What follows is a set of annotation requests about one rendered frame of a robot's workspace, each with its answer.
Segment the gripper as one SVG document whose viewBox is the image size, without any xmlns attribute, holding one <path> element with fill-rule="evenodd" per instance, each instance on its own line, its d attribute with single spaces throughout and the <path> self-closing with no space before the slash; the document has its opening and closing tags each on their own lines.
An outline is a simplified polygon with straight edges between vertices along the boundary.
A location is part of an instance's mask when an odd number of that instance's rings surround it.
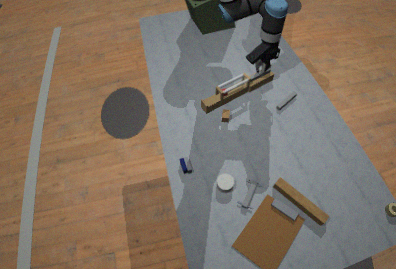
<svg viewBox="0 0 396 269">
<path fill-rule="evenodd" d="M 259 72 L 259 67 L 262 66 L 260 77 L 262 77 L 266 73 L 266 71 L 271 67 L 270 60 L 272 60 L 272 59 L 275 60 L 275 59 L 277 59 L 279 57 L 279 53 L 280 53 L 280 50 L 281 50 L 281 49 L 278 48 L 280 40 L 278 42 L 276 42 L 276 44 L 275 43 L 268 43 L 268 42 L 265 42 L 263 40 L 262 40 L 262 42 L 267 44 L 267 45 L 271 45 L 272 49 L 269 52 L 267 52 L 262 58 L 260 58 L 255 63 L 255 67 L 256 67 L 256 72 L 257 73 Z M 272 45 L 272 44 L 275 44 L 275 45 Z M 278 56 L 276 57 L 275 54 L 276 54 L 276 56 L 278 54 Z"/>
</svg>

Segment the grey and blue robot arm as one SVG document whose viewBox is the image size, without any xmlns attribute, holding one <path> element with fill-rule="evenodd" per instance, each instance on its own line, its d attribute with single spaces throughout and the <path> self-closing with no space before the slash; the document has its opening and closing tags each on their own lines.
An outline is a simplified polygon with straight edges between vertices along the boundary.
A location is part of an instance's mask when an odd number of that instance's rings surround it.
<svg viewBox="0 0 396 269">
<path fill-rule="evenodd" d="M 269 43 L 280 40 L 288 13 L 288 4 L 285 0 L 220 0 L 220 2 L 218 8 L 226 23 L 260 13 L 263 17 L 261 39 Z M 271 49 L 271 45 L 262 42 L 246 56 L 246 59 L 253 65 Z"/>
</svg>

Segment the small wooden block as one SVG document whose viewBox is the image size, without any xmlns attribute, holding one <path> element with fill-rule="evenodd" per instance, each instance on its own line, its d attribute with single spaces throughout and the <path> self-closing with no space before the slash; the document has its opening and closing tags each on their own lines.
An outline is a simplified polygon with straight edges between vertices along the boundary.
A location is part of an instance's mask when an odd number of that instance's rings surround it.
<svg viewBox="0 0 396 269">
<path fill-rule="evenodd" d="M 230 114 L 230 110 L 223 109 L 222 121 L 221 122 L 229 123 L 229 114 Z"/>
</svg>

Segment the white round disc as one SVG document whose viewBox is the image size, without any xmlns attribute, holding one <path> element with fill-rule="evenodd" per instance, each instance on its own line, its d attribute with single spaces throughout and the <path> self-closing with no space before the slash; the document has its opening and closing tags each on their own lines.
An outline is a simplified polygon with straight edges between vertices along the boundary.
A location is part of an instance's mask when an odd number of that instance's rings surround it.
<svg viewBox="0 0 396 269">
<path fill-rule="evenodd" d="M 229 174 L 221 174 L 217 179 L 217 188 L 222 193 L 228 193 L 233 189 L 234 179 Z"/>
</svg>

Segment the brown wooden bar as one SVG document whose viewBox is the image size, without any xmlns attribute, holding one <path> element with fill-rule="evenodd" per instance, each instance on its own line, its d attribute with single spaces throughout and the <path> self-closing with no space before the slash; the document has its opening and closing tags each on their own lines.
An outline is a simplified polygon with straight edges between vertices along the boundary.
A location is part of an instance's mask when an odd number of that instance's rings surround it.
<svg viewBox="0 0 396 269">
<path fill-rule="evenodd" d="M 325 224 L 329 218 L 329 215 L 327 215 L 324 211 L 322 211 L 319 207 L 317 207 L 281 177 L 274 184 L 273 188 L 280 192 L 284 197 L 291 201 L 295 206 L 297 206 L 320 226 Z"/>
</svg>

